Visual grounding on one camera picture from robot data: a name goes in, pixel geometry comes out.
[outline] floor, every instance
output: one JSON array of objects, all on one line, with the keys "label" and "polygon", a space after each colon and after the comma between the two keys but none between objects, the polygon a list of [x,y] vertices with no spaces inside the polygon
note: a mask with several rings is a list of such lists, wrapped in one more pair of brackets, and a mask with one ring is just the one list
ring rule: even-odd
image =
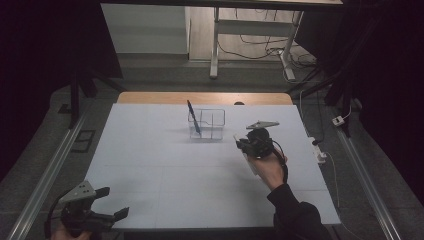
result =
[{"label": "floor", "polygon": [[[244,54],[260,53],[253,50],[244,52],[236,46],[234,48],[231,45],[225,46],[232,51],[240,51]],[[124,79],[115,81],[130,91],[285,92],[294,86],[293,83],[284,79],[281,63],[278,61],[230,61],[227,59],[219,65],[218,79],[212,81],[209,79],[209,64],[205,61],[207,57],[200,57],[199,53],[199,57],[195,59],[197,60],[188,61],[178,57],[121,54],[119,60]],[[310,68],[295,69],[296,78],[302,79],[310,70]],[[325,76],[317,76],[304,88],[313,86],[323,77]],[[74,187],[84,180],[110,108],[119,95],[116,90],[102,81],[95,80],[95,84],[99,90],[95,98],[88,99],[81,95],[83,106],[88,106],[81,132],[92,134],[91,144],[87,146],[84,143],[84,134],[77,138],[82,141],[73,143],[51,190],[43,199],[40,210],[37,211],[36,218],[29,223],[30,229],[26,239],[44,239],[43,222],[53,200],[63,190]],[[343,222],[343,225],[334,226],[334,231],[338,239],[343,240],[388,239],[341,144],[337,129],[331,123],[335,114],[339,114],[339,109],[324,105],[323,97],[327,90],[323,89],[294,103],[303,116],[307,133],[322,141],[319,147],[329,156],[327,163],[321,166],[321,171]],[[68,133],[70,117],[69,114],[62,113],[60,109],[69,102],[69,88],[59,89],[52,95],[50,110],[42,125],[9,175],[0,183],[0,239],[6,239],[9,235],[61,140]],[[402,239],[423,239],[423,206],[394,168],[390,159],[364,131],[358,120],[360,107],[353,106],[350,115],[351,139],[393,217],[400,236]],[[117,235],[113,232],[104,234],[103,237],[114,239],[115,236]]]}]

